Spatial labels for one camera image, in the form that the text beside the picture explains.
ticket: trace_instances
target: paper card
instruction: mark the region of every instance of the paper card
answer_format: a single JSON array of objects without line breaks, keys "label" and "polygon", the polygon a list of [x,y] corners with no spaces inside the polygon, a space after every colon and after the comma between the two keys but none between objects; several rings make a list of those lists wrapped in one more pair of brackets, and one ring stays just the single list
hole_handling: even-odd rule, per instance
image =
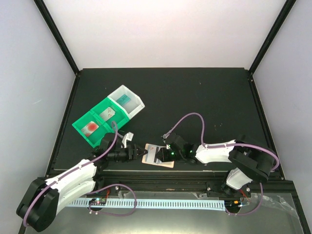
[{"label": "paper card", "polygon": [[127,95],[122,95],[120,98],[117,99],[117,103],[120,105],[120,106],[123,106],[125,105],[126,103],[128,103],[129,101],[131,101],[131,99],[127,96]]},{"label": "paper card", "polygon": [[147,154],[143,156],[142,163],[151,164],[155,166],[161,166],[161,167],[169,167],[173,168],[175,162],[162,162],[158,158],[155,157],[157,152],[163,148],[164,146],[158,146],[158,145],[152,145],[152,144],[146,144],[145,149],[147,150]]},{"label": "paper card", "polygon": [[104,120],[107,121],[109,120],[111,117],[113,117],[115,115],[115,111],[111,108],[108,107],[105,111],[103,111],[101,114],[99,114],[99,116]]},{"label": "paper card", "polygon": [[95,122],[91,121],[81,129],[81,132],[86,137],[89,137],[96,129],[98,129],[98,125]]}]

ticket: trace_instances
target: compartment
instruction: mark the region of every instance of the compartment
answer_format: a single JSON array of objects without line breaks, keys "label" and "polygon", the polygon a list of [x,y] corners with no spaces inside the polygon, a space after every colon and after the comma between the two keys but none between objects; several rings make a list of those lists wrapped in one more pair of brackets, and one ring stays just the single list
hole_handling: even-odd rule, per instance
[{"label": "compartment", "polygon": [[[94,125],[88,128],[88,124],[94,122],[98,127],[94,131]],[[112,133],[113,130],[107,123],[98,119],[89,111],[80,119],[72,124],[72,126],[79,132],[80,135],[94,148],[100,145],[100,142],[106,133]]]},{"label": "compartment", "polygon": [[128,114],[129,119],[145,107],[141,98],[124,85],[113,91],[108,98],[120,105]]},{"label": "compartment", "polygon": [[113,130],[112,121],[117,123],[118,129],[129,121],[127,114],[109,98],[105,98],[93,107],[91,111],[100,118],[101,121],[106,122],[111,130]]}]

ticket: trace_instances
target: white wall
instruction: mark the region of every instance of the white wall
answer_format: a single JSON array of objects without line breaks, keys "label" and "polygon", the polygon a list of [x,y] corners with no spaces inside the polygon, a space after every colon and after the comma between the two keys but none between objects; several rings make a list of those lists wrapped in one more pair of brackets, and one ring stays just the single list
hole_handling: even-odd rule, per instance
[{"label": "white wall", "polygon": [[249,69],[285,0],[45,0],[79,68]]},{"label": "white wall", "polygon": [[298,0],[256,70],[263,108],[286,178],[312,228],[312,4]]},{"label": "white wall", "polygon": [[17,233],[16,208],[43,176],[74,73],[32,0],[0,9],[0,227]]}]

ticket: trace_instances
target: red object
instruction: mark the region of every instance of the red object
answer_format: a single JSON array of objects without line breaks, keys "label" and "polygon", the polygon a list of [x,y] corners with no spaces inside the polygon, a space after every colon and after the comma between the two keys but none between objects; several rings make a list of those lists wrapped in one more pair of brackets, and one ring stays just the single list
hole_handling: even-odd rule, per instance
[{"label": "red object", "polygon": [[243,190],[239,190],[240,192],[241,192],[241,194],[243,194],[243,196],[245,197],[245,198],[247,198],[247,200],[250,202],[250,199],[246,196],[246,194],[244,193],[244,191]]},{"label": "red object", "polygon": [[110,190],[108,189],[106,192],[106,199],[108,198],[109,193],[110,193]]},{"label": "red object", "polygon": [[89,124],[88,124],[88,130],[89,130],[90,132],[94,132],[97,128],[98,128],[98,126],[97,126],[96,123],[89,123]]}]

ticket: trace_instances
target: black frame edge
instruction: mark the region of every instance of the black frame edge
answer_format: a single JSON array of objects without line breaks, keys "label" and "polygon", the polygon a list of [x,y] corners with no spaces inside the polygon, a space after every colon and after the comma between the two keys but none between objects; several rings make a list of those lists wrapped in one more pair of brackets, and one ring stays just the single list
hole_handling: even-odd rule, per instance
[{"label": "black frame edge", "polygon": [[52,16],[50,15],[50,12],[49,12],[48,8],[46,7],[44,1],[43,0],[34,0],[34,2],[37,5],[37,8],[39,9],[39,11],[41,12],[46,24],[50,28],[55,40],[57,41],[60,49],[62,50],[64,56],[66,57],[66,59],[67,59],[69,65],[71,66],[73,72],[75,73],[75,75],[78,75],[79,69],[78,69],[71,53],[69,52],[69,49],[67,48],[65,41],[64,41],[63,37],[61,36],[56,24],[54,23],[54,20],[52,19]]},{"label": "black frame edge", "polygon": [[73,84],[72,91],[69,95],[69,99],[68,99],[68,102],[66,105],[64,116],[63,116],[59,131],[58,131],[58,136],[57,136],[56,142],[54,144],[54,148],[53,148],[50,160],[49,160],[48,168],[47,168],[46,173],[45,173],[46,177],[49,177],[49,174],[51,173],[51,171],[53,169],[54,162],[57,159],[57,156],[59,153],[59,147],[60,147],[60,144],[61,144],[61,141],[63,138],[64,130],[65,130],[67,120],[69,117],[69,113],[70,113],[70,110],[71,110],[73,102],[74,102],[74,98],[75,98],[75,94],[76,94],[76,90],[78,87],[79,80],[80,80],[80,75],[77,75],[75,78],[74,84]]},{"label": "black frame edge", "polygon": [[311,234],[311,231],[310,231],[306,216],[304,214],[304,211],[302,209],[299,197],[293,196],[292,199],[293,199],[294,205],[296,207],[297,214],[299,216],[299,220],[300,220],[301,227],[303,229],[304,234]]},{"label": "black frame edge", "polygon": [[18,234],[25,234],[26,228],[24,227],[23,223],[21,223]]},{"label": "black frame edge", "polygon": [[251,74],[253,74],[257,67],[259,66],[260,62],[262,61],[265,53],[267,52],[269,46],[271,45],[272,41],[274,40],[277,32],[279,31],[280,27],[282,26],[283,22],[285,21],[288,13],[291,11],[294,3],[296,2],[296,0],[286,0],[284,6],[282,7],[280,13],[278,14],[272,28],[269,31],[269,34],[267,35],[267,37],[265,38],[257,56],[255,57],[249,72]]},{"label": "black frame edge", "polygon": [[[248,75],[248,81],[249,81],[249,85],[250,85],[250,90],[251,90],[251,92],[253,94],[254,103],[255,103],[257,111],[258,111],[258,115],[259,115],[259,118],[260,118],[260,122],[261,122],[261,126],[262,126],[262,129],[263,129],[263,133],[264,133],[265,139],[267,141],[267,145],[268,145],[269,148],[274,150],[276,152],[276,155],[277,155],[276,147],[274,145],[274,141],[273,141],[272,134],[270,132],[268,121],[267,121],[267,119],[265,117],[265,113],[264,113],[264,110],[263,110],[263,107],[262,107],[262,104],[261,104],[259,93],[257,91],[257,87],[256,87],[255,82],[254,82],[254,78],[253,78],[253,76],[252,76],[252,74],[250,72],[248,72],[248,71],[246,71],[246,72],[247,72],[247,75]],[[281,164],[278,167],[278,171],[280,173],[281,179],[284,179],[285,175],[284,175],[284,172],[283,172]]]}]

